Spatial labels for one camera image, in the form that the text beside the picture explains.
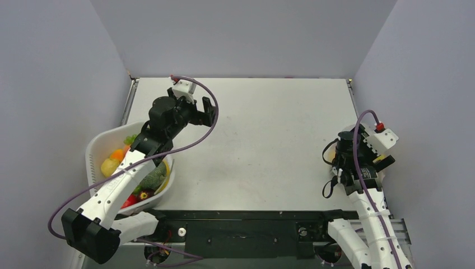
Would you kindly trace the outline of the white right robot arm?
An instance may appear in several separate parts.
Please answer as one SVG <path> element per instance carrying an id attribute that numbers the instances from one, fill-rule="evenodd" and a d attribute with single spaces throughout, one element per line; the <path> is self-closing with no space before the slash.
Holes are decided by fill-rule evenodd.
<path id="1" fill-rule="evenodd" d="M 398 242 L 383 191 L 385 170 L 395 163 L 389 149 L 397 141 L 398 136 L 382 124 L 375 128 L 361 124 L 346 127 L 325 147 L 333 153 L 330 160 L 324 160 L 332 174 L 327 182 L 330 191 L 324 197 L 330 198 L 335 186 L 343 187 L 365 239 L 351 229 L 345 217 L 319 220 L 316 232 L 323 239 L 332 238 L 353 268 L 413 268 Z"/>

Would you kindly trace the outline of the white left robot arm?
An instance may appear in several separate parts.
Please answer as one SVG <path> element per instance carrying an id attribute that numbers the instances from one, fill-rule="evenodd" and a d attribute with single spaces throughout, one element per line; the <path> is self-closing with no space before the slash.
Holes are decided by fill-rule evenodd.
<path id="1" fill-rule="evenodd" d="M 153 101 L 149 120 L 142 125 L 117 170 L 97 183 L 99 190 L 78 209 L 69 208 L 63 213 L 61 222 L 69 246 L 104 264 L 124 243 L 146 235 L 154 241 L 166 236 L 167 225 L 151 213 L 140 212 L 120 220 L 115 217 L 145 176 L 166 156 L 180 151 L 173 148 L 173 139 L 187 125 L 207 126 L 213 131 L 218 101 L 212 92 L 202 101 L 201 112 L 194 98 L 179 96 L 173 88 Z"/>

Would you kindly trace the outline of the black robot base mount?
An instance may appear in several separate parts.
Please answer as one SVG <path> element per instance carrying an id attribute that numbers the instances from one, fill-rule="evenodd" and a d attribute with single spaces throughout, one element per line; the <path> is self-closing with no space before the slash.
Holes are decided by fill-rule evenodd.
<path id="1" fill-rule="evenodd" d="M 298 259 L 315 256 L 314 243 L 327 243 L 328 223 L 356 220 L 355 211 L 149 210 L 159 224 L 146 239 L 184 243 L 203 258 Z"/>

